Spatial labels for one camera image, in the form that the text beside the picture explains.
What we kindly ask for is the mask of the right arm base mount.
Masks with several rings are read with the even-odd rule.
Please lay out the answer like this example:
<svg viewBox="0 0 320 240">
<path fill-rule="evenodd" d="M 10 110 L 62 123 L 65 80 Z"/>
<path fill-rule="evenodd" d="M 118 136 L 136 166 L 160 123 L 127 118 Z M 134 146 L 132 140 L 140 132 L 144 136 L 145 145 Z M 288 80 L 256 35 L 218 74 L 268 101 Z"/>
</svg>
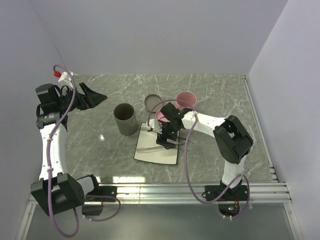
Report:
<svg viewBox="0 0 320 240">
<path fill-rule="evenodd" d="M 204 192 L 201 194 L 207 202 L 212 201 L 224 188 L 220 185 L 206 185 Z M 219 202 L 235 202 L 235 201 L 246 201 L 248 199 L 249 190 L 246 185 L 240 185 L 238 187 L 228 189 L 226 193 L 218 200 Z"/>
</svg>

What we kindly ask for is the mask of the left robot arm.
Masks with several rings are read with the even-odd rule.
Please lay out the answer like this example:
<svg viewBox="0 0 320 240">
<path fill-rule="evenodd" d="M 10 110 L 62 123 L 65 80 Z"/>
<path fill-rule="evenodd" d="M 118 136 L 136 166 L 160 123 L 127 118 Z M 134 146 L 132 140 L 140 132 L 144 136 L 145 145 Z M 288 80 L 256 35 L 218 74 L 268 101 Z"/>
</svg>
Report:
<svg viewBox="0 0 320 240">
<path fill-rule="evenodd" d="M 40 104 L 36 109 L 36 126 L 42 139 L 42 167 L 38 182 L 31 184 L 30 192 L 46 215 L 59 214 L 82 206 L 85 197 L 96 201 L 101 196 L 97 178 L 90 174 L 74 179 L 67 170 L 66 137 L 67 122 L 58 123 L 72 104 L 81 111 L 95 108 L 107 99 L 106 95 L 79 86 L 82 93 L 68 88 L 65 93 L 57 85 L 47 83 L 35 89 Z"/>
</svg>

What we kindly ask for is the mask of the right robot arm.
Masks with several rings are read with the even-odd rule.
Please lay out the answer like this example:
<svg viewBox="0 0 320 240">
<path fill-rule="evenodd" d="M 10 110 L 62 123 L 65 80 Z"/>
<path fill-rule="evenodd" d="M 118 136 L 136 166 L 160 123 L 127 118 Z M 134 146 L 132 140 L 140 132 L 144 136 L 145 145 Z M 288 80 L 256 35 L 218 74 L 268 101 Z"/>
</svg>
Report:
<svg viewBox="0 0 320 240">
<path fill-rule="evenodd" d="M 244 177 L 245 159 L 254 145 L 241 121 L 234 115 L 223 118 L 198 113 L 188 107 L 179 110 L 170 102 L 160 112 L 163 117 L 157 120 L 156 143 L 166 150 L 175 148 L 176 144 L 170 140 L 177 140 L 180 130 L 197 131 L 213 137 L 225 160 L 220 193 L 226 200 L 237 196 Z"/>
</svg>

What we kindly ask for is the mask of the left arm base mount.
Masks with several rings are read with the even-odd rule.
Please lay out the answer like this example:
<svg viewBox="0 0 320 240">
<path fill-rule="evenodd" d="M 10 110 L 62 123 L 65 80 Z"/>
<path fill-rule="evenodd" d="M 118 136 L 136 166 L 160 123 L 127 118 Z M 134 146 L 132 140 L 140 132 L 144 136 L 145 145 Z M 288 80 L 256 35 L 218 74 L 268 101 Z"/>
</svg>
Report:
<svg viewBox="0 0 320 240">
<path fill-rule="evenodd" d="M 98 190 L 94 190 L 85 196 L 87 201 L 99 201 L 99 202 L 115 202 L 117 197 L 116 186 L 99 186 Z"/>
</svg>

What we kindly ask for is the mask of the steel tongs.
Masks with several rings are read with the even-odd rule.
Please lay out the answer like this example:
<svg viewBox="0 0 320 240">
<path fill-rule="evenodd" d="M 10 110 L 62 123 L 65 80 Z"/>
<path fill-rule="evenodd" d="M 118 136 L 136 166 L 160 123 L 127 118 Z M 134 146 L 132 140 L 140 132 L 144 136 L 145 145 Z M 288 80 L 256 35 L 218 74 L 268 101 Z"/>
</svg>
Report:
<svg viewBox="0 0 320 240">
<path fill-rule="evenodd" d="M 177 133 L 177 138 L 172 140 L 161 138 L 161 135 L 153 128 L 148 130 L 141 125 L 138 129 L 137 152 L 178 149 L 186 141 L 185 137 L 180 136 L 180 132 Z"/>
</svg>

